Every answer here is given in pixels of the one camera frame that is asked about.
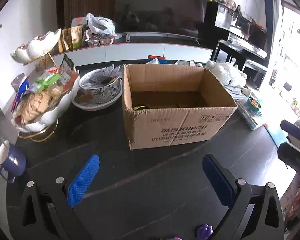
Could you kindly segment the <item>black green toy car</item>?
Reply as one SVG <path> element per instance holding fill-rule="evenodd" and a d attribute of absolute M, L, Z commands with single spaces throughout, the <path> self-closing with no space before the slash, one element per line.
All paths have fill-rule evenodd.
<path fill-rule="evenodd" d="M 140 111 L 140 110 L 143 110 L 143 109 L 148 109 L 148 107 L 145 106 L 145 105 L 137 105 L 137 106 L 133 107 L 134 111 Z"/>

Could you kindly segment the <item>green toy boat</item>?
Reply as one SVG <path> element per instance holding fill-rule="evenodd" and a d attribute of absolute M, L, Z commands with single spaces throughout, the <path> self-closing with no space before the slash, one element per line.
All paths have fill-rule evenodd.
<path fill-rule="evenodd" d="M 259 101 L 256 98 L 253 98 L 252 96 L 250 96 L 247 99 L 247 104 L 250 107 L 250 109 L 254 112 L 258 112 L 261 109 Z"/>

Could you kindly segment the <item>clear plastic storage box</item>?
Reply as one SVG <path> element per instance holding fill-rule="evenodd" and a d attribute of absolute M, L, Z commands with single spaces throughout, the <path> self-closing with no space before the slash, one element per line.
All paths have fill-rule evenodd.
<path fill-rule="evenodd" d="M 255 108 L 249 99 L 239 99 L 236 104 L 239 114 L 252 131 L 265 124 L 261 111 Z"/>

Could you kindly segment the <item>purple paw toy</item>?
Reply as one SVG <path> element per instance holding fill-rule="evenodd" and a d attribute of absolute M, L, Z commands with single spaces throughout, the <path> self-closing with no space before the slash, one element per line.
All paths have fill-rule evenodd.
<path fill-rule="evenodd" d="M 213 228 L 208 224 L 203 224 L 196 229 L 197 240 L 208 240 L 212 234 Z"/>

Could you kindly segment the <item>navy blue mug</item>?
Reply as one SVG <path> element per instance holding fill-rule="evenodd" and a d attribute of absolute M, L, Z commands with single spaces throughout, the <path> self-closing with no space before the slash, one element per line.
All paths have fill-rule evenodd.
<path fill-rule="evenodd" d="M 19 148 L 5 140 L 0 145 L 0 175 L 8 183 L 23 174 L 26 167 L 26 157 Z"/>

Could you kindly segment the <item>white plate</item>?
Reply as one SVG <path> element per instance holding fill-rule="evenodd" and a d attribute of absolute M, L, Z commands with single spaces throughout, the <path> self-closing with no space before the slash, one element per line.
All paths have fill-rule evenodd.
<path fill-rule="evenodd" d="M 80 89 L 72 103 L 84 111 L 99 111 L 113 105 L 122 95 L 121 90 L 83 91 Z"/>

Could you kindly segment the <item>white plush toy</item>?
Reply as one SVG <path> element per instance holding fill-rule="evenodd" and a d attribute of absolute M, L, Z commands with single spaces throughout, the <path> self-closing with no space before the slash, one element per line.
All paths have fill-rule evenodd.
<path fill-rule="evenodd" d="M 226 90 L 234 97 L 250 96 L 251 90 L 247 87 L 247 74 L 239 70 L 238 65 L 225 62 L 207 61 L 206 68 L 218 79 Z"/>

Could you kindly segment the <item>white shell snack basket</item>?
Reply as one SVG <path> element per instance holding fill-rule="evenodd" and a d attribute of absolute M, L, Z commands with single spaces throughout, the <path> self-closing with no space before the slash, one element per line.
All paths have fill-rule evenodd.
<path fill-rule="evenodd" d="M 44 142 L 53 135 L 79 90 L 79 71 L 64 55 L 60 66 L 45 69 L 33 83 L 20 74 L 12 87 L 16 96 L 11 123 L 19 131 L 18 137 Z"/>

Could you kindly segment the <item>brown cardboard box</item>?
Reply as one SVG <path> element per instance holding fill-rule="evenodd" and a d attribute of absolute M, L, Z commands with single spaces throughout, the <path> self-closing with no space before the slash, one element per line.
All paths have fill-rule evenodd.
<path fill-rule="evenodd" d="M 207 68 L 127 64 L 122 82 L 123 118 L 131 150 L 210 140 L 237 109 Z M 134 111 L 137 105 L 148 109 Z"/>

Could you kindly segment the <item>black shelf cabinet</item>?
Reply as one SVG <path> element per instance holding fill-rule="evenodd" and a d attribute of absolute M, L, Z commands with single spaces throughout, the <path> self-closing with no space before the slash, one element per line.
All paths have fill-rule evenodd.
<path fill-rule="evenodd" d="M 238 65 L 241 71 L 248 68 L 255 88 L 261 87 L 268 70 L 264 30 L 221 3 L 208 1 L 200 38 L 213 50 L 212 61 L 221 51 L 226 53 L 225 62 Z"/>

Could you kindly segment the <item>blue white ceramic bowl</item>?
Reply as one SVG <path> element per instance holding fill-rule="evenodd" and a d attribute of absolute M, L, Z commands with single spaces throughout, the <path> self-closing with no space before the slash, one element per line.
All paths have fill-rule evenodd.
<path fill-rule="evenodd" d="M 109 67 L 96 69 L 83 75 L 79 80 L 79 89 L 83 91 L 105 91 L 121 90 L 122 68 L 115 67 L 113 64 Z"/>

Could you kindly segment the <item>upper white shell tray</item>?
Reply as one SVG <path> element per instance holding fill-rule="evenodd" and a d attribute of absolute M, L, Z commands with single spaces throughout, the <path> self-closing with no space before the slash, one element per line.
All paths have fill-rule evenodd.
<path fill-rule="evenodd" d="M 48 31 L 44 36 L 37 36 L 27 44 L 20 45 L 11 53 L 12 59 L 21 64 L 29 64 L 39 59 L 53 50 L 58 43 L 61 32 L 60 28 L 55 32 Z"/>

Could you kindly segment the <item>green snack packets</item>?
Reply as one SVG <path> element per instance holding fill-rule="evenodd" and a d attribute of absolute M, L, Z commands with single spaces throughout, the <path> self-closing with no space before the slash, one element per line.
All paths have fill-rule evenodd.
<path fill-rule="evenodd" d="M 84 33 L 88 28 L 86 17 L 73 18 L 70 28 L 64 28 L 58 41 L 59 53 L 84 46 Z"/>

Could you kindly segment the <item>white plastic bag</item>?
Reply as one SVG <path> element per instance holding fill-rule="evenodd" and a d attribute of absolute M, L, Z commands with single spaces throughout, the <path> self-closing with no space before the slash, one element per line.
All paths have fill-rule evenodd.
<path fill-rule="evenodd" d="M 87 13 L 86 19 L 92 34 L 97 34 L 102 37 L 116 36 L 115 23 L 111 19 L 94 16 L 91 13 Z"/>

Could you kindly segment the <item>black television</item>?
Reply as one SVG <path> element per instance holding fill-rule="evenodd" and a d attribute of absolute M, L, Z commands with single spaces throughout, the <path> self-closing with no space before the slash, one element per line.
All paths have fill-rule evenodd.
<path fill-rule="evenodd" d="M 115 0 L 115 29 L 198 36 L 208 0 Z"/>

